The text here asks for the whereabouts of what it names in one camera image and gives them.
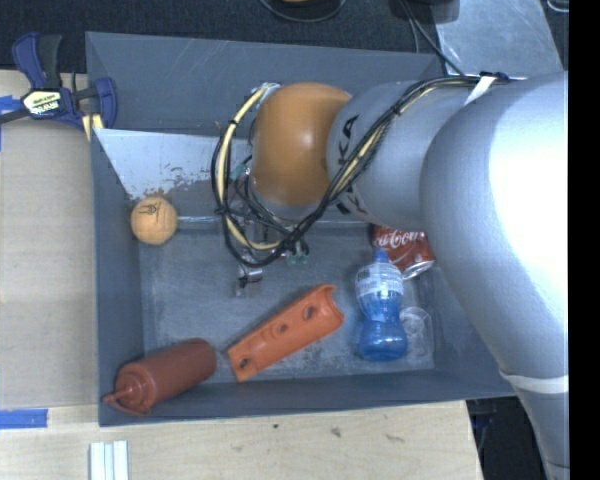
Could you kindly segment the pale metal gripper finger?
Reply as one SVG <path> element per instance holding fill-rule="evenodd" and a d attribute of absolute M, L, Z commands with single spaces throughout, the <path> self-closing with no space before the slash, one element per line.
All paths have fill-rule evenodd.
<path fill-rule="evenodd" d="M 260 292 L 262 279 L 263 269 L 261 267 L 239 265 L 232 288 L 233 296 L 237 298 L 256 297 Z"/>

